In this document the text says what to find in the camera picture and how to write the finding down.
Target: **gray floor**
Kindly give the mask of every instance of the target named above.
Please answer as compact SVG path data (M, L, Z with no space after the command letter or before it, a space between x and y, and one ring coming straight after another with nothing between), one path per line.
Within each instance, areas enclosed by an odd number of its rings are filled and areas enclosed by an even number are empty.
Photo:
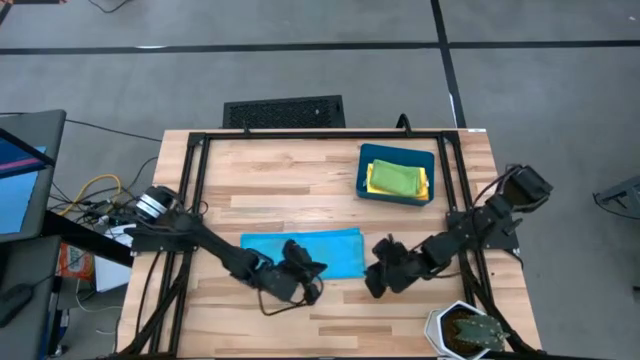
M442 8L452 41L640 39L637 1L446 0ZM112 15L76 0L14 6L0 47L434 41L433 24L428 0L135 0ZM591 193L638 174L640 48L452 53L468 126L488 129L498 165L529 163L555 186L518 232L544 348L637 358L640 224L602 212ZM71 119L154 137L219 127L226 101L324 94L343 95L349 127L393 125L400 112L414 127L453 126L437 50L2 56L0 79L0 111L63 108ZM102 173L128 182L157 151L67 124L55 181L69 195ZM112 331L117 313L74 310L65 358L109 352L113 338L95 329Z

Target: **yellow cable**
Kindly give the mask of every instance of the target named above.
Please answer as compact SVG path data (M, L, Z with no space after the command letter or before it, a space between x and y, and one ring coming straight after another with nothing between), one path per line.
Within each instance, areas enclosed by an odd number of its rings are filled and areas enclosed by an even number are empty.
M78 200L80 200L82 195L84 195L84 192L87 191L87 189L89 188L89 186L91 186L91 184L95 183L96 181L100 181L102 179L109 179L109 178L115 180L116 183L118 184L118 191L114 196L120 195L120 193L122 192L122 183L120 182L120 178L118 178L116 175L113 175L113 174L104 174L104 175L96 176L93 179L89 180L86 184L84 184L82 189L80 189L80 192L78 193L78 195L76 195L76 198L73 199L73 202L69 204L69 206L67 206L64 210L60 211L58 215L65 216L67 213L69 213L69 211L71 211L71 209L76 204L78 204Z

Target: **wooden tabletop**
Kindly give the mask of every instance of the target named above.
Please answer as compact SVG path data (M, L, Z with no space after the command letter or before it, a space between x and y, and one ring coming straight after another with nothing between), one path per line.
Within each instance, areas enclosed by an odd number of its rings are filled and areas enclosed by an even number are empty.
M178 190L189 132L165 132L155 184ZM485 132L467 130L460 130L460 138L475 197L497 176L489 139ZM355 178L359 147L364 143L433 152L433 202L416 207L358 198ZM453 149L447 145L447 151L459 197ZM190 194L198 154L194 157ZM438 148L430 139L212 141L203 200L210 206L205 223L238 246L240 235L247 232L359 227L365 238L367 265L376 261L371 248L389 233L412 247L446 230L444 214L448 210ZM464 204L460 197L458 204ZM539 347L520 264L502 251L485 253L496 305L526 342ZM133 339L142 288L153 257L138 256L133 265L119 326L120 349ZM143 323L157 303L162 264L164 255L153 272ZM444 273L458 270L457 261L452 264ZM429 312L464 299L459 276L417 281L401 294L387 291L378 300L369 294L364 279L324 283L324 293L315 306L266 317L258 308L255 290L229 277L213 255L198 251L189 279L179 356L435 356L424 336ZM282 307L275 298L263 297L267 310ZM172 319L172 311L166 319ZM163 327L161 350L168 346L170 322Z

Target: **black floor line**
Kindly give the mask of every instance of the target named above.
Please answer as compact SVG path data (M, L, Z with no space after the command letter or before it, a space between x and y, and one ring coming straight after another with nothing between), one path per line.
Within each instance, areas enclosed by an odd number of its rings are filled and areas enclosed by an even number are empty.
M9 14L9 10L11 10L11 4L4 4L2 11L0 11L0 26L2 26L2 22L7 17L7 14Z
M449 96L451 97L454 123L458 128L466 128L467 121L464 118L464 111L462 110L462 100L460 99L460 90L458 89L456 72L453 69L453 59L451 58L451 51L447 46L449 42L447 40L447 32L444 27L444 18L442 16L440 2L438 0L431 0L431 9L433 10L433 18L435 20L436 31L438 33L438 43L440 44L440 55L442 55L444 75L447 80Z
M454 41L450 49L563 49L638 47L640 40L576 40L576 41Z
M177 45L177 46L117 46L80 48L5 48L0 55L96 55L96 54L172 54L219 52L267 52L310 50L416 50L437 49L435 42L351 42L293 43L246 45Z

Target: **blue tray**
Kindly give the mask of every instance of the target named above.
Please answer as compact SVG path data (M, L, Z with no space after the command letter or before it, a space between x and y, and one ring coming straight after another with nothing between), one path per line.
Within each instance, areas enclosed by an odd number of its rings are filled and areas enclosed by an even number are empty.
M423 167L429 180L429 200L417 200L402 196L372 194L367 192L367 166L373 160L384 160L403 166ZM399 204L425 206L433 200L435 181L433 153L428 151L408 150L390 146L362 144L360 147L360 162L358 164L358 178L356 179L356 193L365 199L395 202Z

